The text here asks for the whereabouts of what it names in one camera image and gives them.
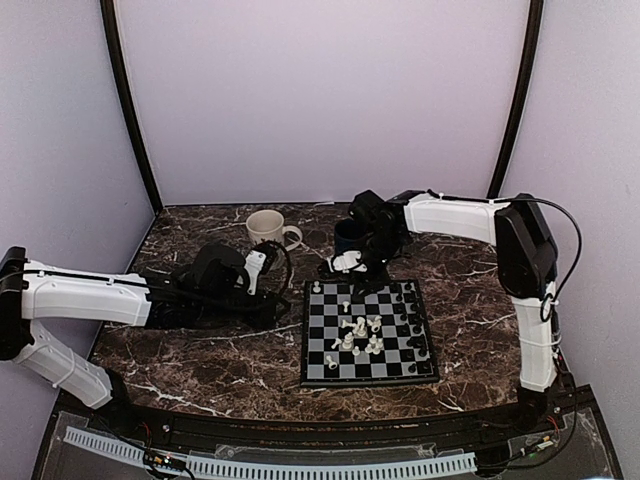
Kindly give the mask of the cream floral mug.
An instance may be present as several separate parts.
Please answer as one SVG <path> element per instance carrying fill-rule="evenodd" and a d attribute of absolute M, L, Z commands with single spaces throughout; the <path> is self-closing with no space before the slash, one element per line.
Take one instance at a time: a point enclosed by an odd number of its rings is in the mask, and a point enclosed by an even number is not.
<path fill-rule="evenodd" d="M 245 222 L 248 236 L 253 244 L 276 241 L 287 251 L 297 248 L 303 241 L 302 231 L 296 226 L 286 226 L 284 216 L 276 210 L 264 209 L 252 213 Z M 293 234 L 295 240 L 286 245 L 285 236 Z"/>

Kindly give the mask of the black front rail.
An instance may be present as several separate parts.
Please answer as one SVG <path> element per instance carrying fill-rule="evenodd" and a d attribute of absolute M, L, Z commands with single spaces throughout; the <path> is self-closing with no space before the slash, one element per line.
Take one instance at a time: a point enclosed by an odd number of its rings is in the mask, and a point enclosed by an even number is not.
<path fill-rule="evenodd" d="M 388 446 L 434 441 L 488 449 L 521 434 L 569 433 L 586 388 L 567 383 L 542 411 L 521 406 L 514 389 L 478 382 L 382 388 L 321 387 L 261 379 L 204 386 L 132 382 L 136 419 L 125 436 L 154 446 L 211 448 L 224 442 L 262 447 Z"/>

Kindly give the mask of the dark blue mug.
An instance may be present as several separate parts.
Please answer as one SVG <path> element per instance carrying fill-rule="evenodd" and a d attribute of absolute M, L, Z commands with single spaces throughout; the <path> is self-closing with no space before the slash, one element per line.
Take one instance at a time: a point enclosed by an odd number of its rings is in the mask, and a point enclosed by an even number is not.
<path fill-rule="evenodd" d="M 361 225 L 352 218 L 340 220 L 334 227 L 334 255 L 362 251 L 372 233 L 369 226 Z"/>

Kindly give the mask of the right black frame post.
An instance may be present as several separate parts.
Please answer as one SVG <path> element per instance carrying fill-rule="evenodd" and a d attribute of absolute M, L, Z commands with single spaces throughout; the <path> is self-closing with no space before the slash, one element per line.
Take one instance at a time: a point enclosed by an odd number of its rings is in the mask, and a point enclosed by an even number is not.
<path fill-rule="evenodd" d="M 544 4 L 545 2 L 543 0 L 531 0 L 529 2 L 522 53 L 512 102 L 505 125 L 503 139 L 486 193 L 486 197 L 489 199 L 497 198 L 500 195 L 516 145 L 535 64 L 538 41 L 542 27 Z"/>

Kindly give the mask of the white pawn near front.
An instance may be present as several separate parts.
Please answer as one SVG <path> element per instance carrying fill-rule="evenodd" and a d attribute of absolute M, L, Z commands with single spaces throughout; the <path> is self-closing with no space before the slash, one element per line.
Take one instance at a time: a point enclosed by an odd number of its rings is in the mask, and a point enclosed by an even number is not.
<path fill-rule="evenodd" d="M 334 358 L 331 355 L 327 355 L 325 359 L 327 361 L 328 368 L 330 370 L 335 370 L 338 367 L 337 362 L 334 360 Z"/>

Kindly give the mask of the black frame post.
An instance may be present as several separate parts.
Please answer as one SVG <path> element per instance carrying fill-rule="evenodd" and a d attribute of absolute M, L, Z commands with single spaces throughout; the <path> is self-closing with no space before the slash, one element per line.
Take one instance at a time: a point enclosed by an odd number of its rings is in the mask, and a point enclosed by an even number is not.
<path fill-rule="evenodd" d="M 503 139 L 486 193 L 486 197 L 489 199 L 497 198 L 500 195 L 516 145 L 535 64 L 538 41 L 542 27 L 544 4 L 545 2 L 543 0 L 531 0 L 529 2 L 522 53 L 512 102 L 505 125 Z"/>
<path fill-rule="evenodd" d="M 124 51 L 120 39 L 116 15 L 116 2 L 112 0 L 101 0 L 99 4 L 109 60 L 121 112 L 147 198 L 154 215 L 157 216 L 163 210 L 164 205 L 161 200 L 157 182 L 154 178 L 151 162 L 147 154 L 142 131 L 139 125 L 136 107 L 133 101 L 127 67 L 125 65 Z"/>

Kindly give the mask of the left black frame post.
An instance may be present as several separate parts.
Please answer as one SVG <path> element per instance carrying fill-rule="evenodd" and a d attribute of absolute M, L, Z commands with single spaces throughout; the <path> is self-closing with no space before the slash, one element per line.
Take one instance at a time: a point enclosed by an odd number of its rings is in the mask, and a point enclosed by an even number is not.
<path fill-rule="evenodd" d="M 139 125 L 136 107 L 133 101 L 127 67 L 125 65 L 124 51 L 120 39 L 116 15 L 116 2 L 112 0 L 101 0 L 99 4 L 109 60 L 121 112 L 147 198 L 154 215 L 157 216 L 163 210 L 164 205 L 161 200 L 157 182 L 154 178 L 151 162 L 147 154 L 142 131 Z"/>

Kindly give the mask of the black silver chess board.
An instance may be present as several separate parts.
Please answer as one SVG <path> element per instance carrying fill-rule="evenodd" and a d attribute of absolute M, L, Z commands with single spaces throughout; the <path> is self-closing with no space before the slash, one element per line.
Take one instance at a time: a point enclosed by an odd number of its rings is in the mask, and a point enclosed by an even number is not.
<path fill-rule="evenodd" d="M 302 324 L 301 385 L 306 388 L 383 387 L 440 381 L 419 283 L 393 280 L 363 302 L 353 285 L 307 282 Z M 348 312 L 342 302 L 349 301 Z M 325 357 L 337 362 L 328 368 Z"/>

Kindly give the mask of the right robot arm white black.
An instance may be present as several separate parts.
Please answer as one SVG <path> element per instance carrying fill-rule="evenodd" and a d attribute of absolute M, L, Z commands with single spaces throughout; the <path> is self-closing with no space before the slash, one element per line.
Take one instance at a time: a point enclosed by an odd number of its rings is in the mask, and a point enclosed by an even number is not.
<path fill-rule="evenodd" d="M 371 190 L 354 197 L 349 216 L 365 235 L 329 260 L 331 271 L 370 287 L 413 235 L 434 233 L 490 244 L 500 285 L 515 308 L 521 352 L 520 385 L 510 424 L 534 432 L 549 416 L 549 392 L 560 376 L 561 333 L 557 304 L 565 283 L 557 278 L 559 250 L 530 194 L 473 199 L 407 190 L 384 200 Z"/>

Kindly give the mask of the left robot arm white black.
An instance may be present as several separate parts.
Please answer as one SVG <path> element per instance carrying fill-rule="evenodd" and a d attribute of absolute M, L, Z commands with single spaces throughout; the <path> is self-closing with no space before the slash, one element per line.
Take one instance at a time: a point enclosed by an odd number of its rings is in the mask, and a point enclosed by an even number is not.
<path fill-rule="evenodd" d="M 266 241 L 242 255 L 210 243 L 172 273 L 118 275 L 60 269 L 11 247 L 1 260 L 1 358 L 73 395 L 120 436 L 134 435 L 143 421 L 122 377 L 79 356 L 43 319 L 174 330 L 206 329 L 214 316 L 229 314 L 254 329 L 268 329 L 291 309 L 285 286 L 269 291 L 258 285 L 280 250 Z"/>

